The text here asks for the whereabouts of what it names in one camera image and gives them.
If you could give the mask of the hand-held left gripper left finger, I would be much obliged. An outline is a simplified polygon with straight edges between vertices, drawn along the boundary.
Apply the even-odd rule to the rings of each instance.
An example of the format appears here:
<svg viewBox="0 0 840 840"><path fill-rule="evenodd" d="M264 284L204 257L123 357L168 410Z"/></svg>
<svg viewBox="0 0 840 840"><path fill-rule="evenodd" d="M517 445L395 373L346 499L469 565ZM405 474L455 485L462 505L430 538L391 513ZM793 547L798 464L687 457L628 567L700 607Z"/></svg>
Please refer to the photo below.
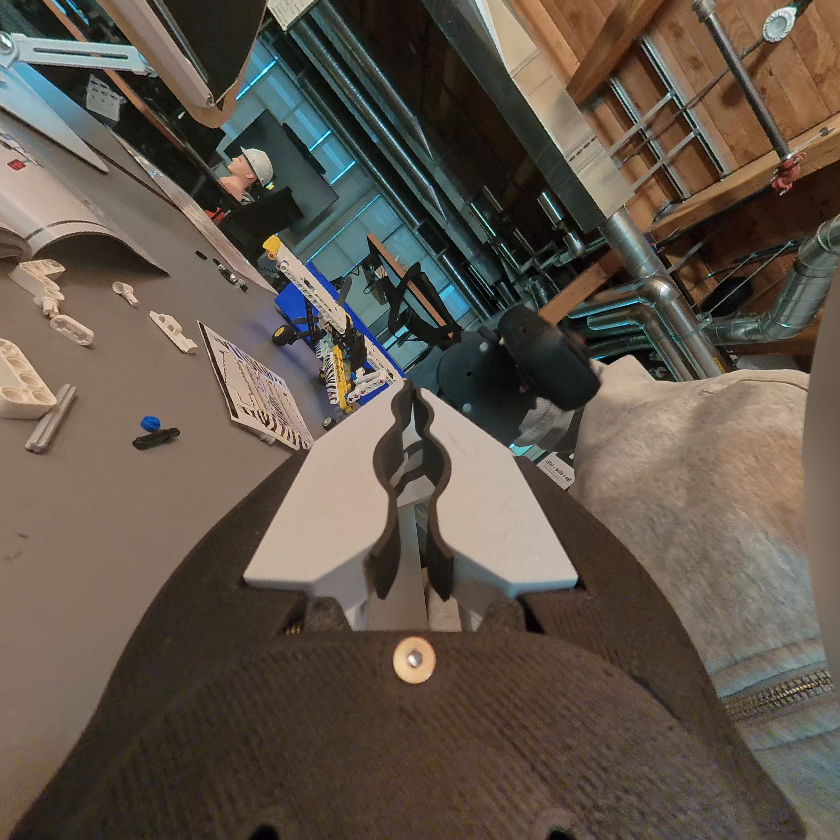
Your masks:
<svg viewBox="0 0 840 840"><path fill-rule="evenodd" d="M421 626L421 559L413 504L399 507L413 420L403 380L304 453L249 562L248 585L332 598L355 631Z"/></svg>

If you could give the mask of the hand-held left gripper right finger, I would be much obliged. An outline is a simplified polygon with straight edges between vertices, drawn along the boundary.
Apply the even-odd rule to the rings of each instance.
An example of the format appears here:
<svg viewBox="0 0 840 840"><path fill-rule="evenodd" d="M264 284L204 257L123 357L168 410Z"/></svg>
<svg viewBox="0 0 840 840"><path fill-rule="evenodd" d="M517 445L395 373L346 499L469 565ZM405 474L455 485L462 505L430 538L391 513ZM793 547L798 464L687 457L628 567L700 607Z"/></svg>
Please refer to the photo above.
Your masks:
<svg viewBox="0 0 840 840"><path fill-rule="evenodd" d="M490 606L574 588L579 575L509 448L426 389L415 391L428 502L430 584L475 631Z"/></svg>

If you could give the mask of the white oval lego link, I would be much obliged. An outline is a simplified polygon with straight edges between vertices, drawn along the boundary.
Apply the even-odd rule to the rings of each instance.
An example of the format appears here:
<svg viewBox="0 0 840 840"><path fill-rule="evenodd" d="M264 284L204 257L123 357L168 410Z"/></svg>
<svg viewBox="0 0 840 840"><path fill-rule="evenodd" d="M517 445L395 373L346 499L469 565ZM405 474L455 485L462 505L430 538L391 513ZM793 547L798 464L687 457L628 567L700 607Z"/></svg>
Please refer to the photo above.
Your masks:
<svg viewBox="0 0 840 840"><path fill-rule="evenodd" d="M91 329L66 314L60 313L50 318L49 326L59 335L82 347L92 346L95 339Z"/></svg>

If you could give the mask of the yellow white lego crane model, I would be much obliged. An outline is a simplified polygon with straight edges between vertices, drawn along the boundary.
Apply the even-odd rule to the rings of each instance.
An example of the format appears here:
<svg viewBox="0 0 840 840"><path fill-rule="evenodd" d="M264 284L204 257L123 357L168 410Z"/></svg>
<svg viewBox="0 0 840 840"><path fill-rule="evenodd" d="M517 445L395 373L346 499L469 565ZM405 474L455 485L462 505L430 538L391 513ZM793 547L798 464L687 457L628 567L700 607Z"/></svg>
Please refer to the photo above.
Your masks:
<svg viewBox="0 0 840 840"><path fill-rule="evenodd" d="M272 341L278 347L299 340L309 343L333 406L350 415L382 388L403 378L401 369L355 320L339 292L301 263L277 235L268 237L263 248L279 278L294 287L305 303L305 315L279 327Z"/></svg>

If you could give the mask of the white lego panel piece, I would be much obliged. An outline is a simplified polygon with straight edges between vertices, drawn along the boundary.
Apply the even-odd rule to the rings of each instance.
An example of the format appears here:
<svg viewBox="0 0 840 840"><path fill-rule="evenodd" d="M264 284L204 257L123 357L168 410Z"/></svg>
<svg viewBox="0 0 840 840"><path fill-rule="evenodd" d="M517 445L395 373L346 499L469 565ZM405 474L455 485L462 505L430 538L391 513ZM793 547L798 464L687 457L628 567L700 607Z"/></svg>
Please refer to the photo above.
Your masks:
<svg viewBox="0 0 840 840"><path fill-rule="evenodd" d="M150 311L149 317L180 352L183 354L193 354L195 352L197 344L184 335L181 324L172 316Z"/></svg>

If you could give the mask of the grey lego bar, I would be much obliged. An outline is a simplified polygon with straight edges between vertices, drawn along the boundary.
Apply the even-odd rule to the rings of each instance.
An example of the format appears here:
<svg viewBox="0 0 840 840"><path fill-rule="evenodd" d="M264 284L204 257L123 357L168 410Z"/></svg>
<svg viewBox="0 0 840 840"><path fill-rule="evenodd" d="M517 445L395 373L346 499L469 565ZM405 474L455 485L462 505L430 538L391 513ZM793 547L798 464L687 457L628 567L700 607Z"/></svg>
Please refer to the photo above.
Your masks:
<svg viewBox="0 0 840 840"><path fill-rule="evenodd" d="M65 384L58 392L56 405L43 415L28 438L25 449L33 455L45 454L58 434L77 397L77 388Z"/></svg>

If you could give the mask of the white lego connector block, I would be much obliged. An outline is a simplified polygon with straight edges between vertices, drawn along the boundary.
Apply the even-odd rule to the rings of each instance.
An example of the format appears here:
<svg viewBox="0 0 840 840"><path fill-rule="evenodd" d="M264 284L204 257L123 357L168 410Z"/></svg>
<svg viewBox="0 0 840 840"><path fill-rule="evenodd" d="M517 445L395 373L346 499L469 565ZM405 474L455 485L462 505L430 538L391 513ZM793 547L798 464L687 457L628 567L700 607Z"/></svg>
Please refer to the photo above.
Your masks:
<svg viewBox="0 0 840 840"><path fill-rule="evenodd" d="M34 298L65 300L57 279L66 268L53 259L38 259L21 262L12 271L10 279L29 292Z"/></svg>

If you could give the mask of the black round tracker device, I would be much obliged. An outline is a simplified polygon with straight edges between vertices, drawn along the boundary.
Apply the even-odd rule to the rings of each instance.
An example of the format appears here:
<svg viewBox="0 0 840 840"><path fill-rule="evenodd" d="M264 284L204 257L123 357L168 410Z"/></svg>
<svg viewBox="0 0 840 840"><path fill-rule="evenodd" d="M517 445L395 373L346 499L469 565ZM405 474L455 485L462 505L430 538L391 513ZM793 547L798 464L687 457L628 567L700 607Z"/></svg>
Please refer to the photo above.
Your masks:
<svg viewBox="0 0 840 840"><path fill-rule="evenodd" d="M438 395L499 443L529 448L527 419L538 398L525 388L507 350L482 332L463 332L437 368Z"/></svg>

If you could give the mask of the striped sticker sheet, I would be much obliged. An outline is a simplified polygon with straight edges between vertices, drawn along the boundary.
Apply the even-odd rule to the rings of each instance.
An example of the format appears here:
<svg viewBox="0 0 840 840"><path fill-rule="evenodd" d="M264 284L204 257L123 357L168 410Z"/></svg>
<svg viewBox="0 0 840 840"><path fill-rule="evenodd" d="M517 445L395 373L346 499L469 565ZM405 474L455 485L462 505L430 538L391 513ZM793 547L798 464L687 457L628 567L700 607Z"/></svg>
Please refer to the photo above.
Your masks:
<svg viewBox="0 0 840 840"><path fill-rule="evenodd" d="M285 381L203 322L197 326L232 421L267 445L309 450L313 436Z"/></svg>

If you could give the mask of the wooden top desk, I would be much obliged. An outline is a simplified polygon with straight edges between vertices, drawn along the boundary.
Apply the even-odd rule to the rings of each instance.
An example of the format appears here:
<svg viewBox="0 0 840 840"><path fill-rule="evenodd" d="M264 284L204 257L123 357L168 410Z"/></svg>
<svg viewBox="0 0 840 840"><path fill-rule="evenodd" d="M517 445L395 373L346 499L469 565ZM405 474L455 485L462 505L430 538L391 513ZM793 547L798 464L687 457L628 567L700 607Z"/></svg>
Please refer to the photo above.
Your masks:
<svg viewBox="0 0 840 840"><path fill-rule="evenodd" d="M408 268L403 268L377 237L368 234L366 241L369 247L369 255L362 261L361 267L374 299L386 306L388 321L389 306L385 298L385 288L390 285L396 286ZM438 324L443 323L442 318L436 314L423 296L420 296L419 299L414 296L406 296L406 300L425 320ZM404 340L409 340L406 332L400 338L400 341Z"/></svg>

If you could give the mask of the bundle of metal conduit pipes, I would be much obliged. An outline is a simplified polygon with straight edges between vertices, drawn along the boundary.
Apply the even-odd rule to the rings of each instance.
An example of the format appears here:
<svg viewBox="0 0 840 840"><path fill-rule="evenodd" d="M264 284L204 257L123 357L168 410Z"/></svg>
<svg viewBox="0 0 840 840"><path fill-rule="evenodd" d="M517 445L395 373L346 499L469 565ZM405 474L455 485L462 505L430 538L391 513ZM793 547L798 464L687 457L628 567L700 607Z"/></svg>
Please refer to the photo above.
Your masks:
<svg viewBox="0 0 840 840"><path fill-rule="evenodd" d="M475 188L469 178L490 148L471 123L465 128L465 151L447 145L431 124L399 91L374 57L338 2L317 2L290 28L290 38L353 123L376 145L402 184L430 217L418 225L437 261L456 266L463 288L500 305L520 298L547 305L575 278L573 257L585 246L568 232L552 234L546 245L531 247L489 189L484 177Z"/></svg>

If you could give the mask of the black iron pipe red valve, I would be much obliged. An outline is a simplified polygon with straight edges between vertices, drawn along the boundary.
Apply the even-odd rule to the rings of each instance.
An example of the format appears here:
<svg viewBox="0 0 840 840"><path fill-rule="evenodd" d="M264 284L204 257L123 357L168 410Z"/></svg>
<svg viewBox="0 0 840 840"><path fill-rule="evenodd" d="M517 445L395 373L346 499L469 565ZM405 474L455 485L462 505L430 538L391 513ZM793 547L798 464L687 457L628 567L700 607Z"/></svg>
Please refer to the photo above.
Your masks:
<svg viewBox="0 0 840 840"><path fill-rule="evenodd" d="M793 30L797 18L809 6L810 1L789 2L772 12L762 28L761 42L778 44ZM741 88L756 119L779 158L779 164L770 184L779 196L787 194L801 173L804 152L792 151L769 107L753 82L741 55L726 33L716 14L716 1L695 1L692 10L698 20L706 26L727 67Z"/></svg>

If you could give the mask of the mannequin head with white helmet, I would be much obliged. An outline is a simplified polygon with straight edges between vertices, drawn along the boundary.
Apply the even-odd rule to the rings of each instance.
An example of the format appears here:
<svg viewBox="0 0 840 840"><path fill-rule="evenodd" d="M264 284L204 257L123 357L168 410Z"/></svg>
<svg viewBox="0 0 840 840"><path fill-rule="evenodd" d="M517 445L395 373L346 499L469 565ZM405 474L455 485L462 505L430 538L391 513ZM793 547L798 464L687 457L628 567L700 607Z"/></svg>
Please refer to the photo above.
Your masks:
<svg viewBox="0 0 840 840"><path fill-rule="evenodd" d="M236 201L248 204L254 201L250 189L255 184L266 186L274 170L268 154L259 149L243 149L227 164L226 174L218 179L219 185Z"/></svg>

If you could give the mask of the person's grey zip sweatshirt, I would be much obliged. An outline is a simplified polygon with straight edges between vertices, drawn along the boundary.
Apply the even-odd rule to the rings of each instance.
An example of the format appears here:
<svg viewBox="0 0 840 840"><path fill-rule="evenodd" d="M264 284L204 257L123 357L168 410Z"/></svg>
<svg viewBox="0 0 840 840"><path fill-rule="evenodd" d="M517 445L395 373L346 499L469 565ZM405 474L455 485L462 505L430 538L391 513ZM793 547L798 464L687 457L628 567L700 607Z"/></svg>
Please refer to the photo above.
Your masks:
<svg viewBox="0 0 840 840"><path fill-rule="evenodd" d="M807 838L839 838L838 691L817 637L720 669L717 694Z"/></svg>

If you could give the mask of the open instruction booklet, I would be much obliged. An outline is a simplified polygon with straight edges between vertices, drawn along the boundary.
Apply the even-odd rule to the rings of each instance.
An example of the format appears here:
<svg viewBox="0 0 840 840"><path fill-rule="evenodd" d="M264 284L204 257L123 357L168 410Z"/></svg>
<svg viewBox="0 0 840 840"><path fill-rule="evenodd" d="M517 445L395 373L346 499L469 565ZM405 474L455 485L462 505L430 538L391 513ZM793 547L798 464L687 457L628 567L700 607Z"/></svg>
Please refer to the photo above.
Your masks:
<svg viewBox="0 0 840 840"><path fill-rule="evenodd" d="M60 241L74 237L116 240L164 276L169 272L133 236L133 231L91 198L89 184L115 197L131 185L162 198L149 183L122 167L102 172L66 153L84 172L81 185L68 180L52 160L32 144L35 132L2 111L1 229L2 256L33 259Z"/></svg>

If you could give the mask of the white paper sheet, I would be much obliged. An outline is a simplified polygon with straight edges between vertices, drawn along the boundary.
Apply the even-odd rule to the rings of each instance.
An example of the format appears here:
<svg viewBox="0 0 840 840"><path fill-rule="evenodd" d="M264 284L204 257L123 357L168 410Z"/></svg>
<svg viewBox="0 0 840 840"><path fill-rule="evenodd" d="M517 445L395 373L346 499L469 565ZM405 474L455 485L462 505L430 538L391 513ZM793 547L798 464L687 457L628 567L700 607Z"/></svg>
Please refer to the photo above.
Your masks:
<svg viewBox="0 0 840 840"><path fill-rule="evenodd" d="M320 1L266 1L266 8L284 33L306 16Z"/></svg>

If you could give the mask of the black panel with tan edge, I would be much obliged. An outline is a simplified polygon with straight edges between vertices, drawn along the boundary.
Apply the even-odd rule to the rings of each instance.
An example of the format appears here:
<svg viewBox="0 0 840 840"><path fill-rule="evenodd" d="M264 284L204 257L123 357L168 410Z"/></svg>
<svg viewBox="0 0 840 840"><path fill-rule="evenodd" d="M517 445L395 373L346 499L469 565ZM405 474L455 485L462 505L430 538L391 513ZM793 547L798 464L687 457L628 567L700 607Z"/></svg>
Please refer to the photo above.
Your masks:
<svg viewBox="0 0 840 840"><path fill-rule="evenodd" d="M220 129L235 109L266 1L100 1L190 116Z"/></svg>

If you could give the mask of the white flat board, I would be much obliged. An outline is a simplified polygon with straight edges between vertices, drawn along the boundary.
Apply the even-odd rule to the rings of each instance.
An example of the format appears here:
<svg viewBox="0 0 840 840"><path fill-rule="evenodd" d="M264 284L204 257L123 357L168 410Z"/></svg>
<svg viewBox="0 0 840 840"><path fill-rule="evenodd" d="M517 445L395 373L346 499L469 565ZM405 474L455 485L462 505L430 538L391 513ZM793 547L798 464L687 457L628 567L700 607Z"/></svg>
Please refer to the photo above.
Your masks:
<svg viewBox="0 0 840 840"><path fill-rule="evenodd" d="M1 109L100 172L109 173L98 154L12 69L1 69Z"/></svg>

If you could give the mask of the round silver duct pipe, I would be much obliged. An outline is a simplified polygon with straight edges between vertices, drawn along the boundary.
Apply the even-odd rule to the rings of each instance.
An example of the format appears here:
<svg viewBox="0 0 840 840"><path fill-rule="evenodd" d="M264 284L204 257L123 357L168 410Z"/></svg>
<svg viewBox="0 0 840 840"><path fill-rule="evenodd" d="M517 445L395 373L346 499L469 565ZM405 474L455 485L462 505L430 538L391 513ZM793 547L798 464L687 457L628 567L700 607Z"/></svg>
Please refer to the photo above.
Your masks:
<svg viewBox="0 0 840 840"><path fill-rule="evenodd" d="M709 379L729 373L721 352L705 334L700 321L626 207L600 226L612 253L623 264L631 283L600 292L573 308L570 317L586 318L595 329L608 312L638 314L638 324L679 381Z"/></svg>

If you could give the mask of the rectangular metal air duct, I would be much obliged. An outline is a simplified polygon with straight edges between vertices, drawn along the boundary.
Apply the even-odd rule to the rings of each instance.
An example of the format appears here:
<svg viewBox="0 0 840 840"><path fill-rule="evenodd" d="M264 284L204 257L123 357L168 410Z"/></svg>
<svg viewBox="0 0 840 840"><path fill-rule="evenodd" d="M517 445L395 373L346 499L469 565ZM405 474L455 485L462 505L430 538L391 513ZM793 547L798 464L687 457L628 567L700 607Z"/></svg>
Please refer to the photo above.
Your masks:
<svg viewBox="0 0 840 840"><path fill-rule="evenodd" d="M507 2L424 1L578 227L642 237L633 190Z"/></svg>

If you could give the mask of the silver elbow duct pipe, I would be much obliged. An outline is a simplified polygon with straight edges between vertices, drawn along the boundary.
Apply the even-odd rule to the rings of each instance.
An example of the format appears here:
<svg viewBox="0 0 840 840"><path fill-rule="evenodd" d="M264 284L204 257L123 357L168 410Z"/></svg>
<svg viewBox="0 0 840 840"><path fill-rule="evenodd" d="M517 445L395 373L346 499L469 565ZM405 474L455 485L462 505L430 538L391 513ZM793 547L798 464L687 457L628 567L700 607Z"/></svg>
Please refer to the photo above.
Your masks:
<svg viewBox="0 0 840 840"><path fill-rule="evenodd" d="M808 327L823 306L839 260L839 216L825 221L799 248L772 307L759 314L715 318L704 333L721 347L773 343Z"/></svg>

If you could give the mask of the white lego beam frame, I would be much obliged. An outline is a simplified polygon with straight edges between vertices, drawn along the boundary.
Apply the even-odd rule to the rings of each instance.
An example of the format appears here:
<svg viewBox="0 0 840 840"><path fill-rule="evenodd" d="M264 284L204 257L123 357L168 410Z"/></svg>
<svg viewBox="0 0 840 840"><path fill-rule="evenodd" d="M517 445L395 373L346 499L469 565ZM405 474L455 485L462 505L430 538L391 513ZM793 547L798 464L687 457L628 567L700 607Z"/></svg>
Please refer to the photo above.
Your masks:
<svg viewBox="0 0 840 840"><path fill-rule="evenodd" d="M1 339L1 418L37 420L57 399L18 346Z"/></svg>

